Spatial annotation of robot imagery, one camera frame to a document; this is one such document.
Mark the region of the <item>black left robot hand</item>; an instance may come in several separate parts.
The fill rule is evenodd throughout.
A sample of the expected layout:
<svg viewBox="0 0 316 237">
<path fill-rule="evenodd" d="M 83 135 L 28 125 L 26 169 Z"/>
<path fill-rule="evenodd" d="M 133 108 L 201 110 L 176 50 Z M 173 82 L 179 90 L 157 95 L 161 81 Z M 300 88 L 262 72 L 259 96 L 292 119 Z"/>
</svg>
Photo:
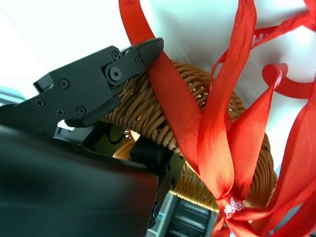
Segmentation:
<svg viewBox="0 0 316 237">
<path fill-rule="evenodd" d="M 126 82 L 163 52 L 161 38 L 109 46 L 34 83 L 38 95 L 0 109 L 3 237 L 144 237 L 170 187 L 173 152 L 141 138 L 131 160 L 96 152 L 101 119 Z"/>
</svg>

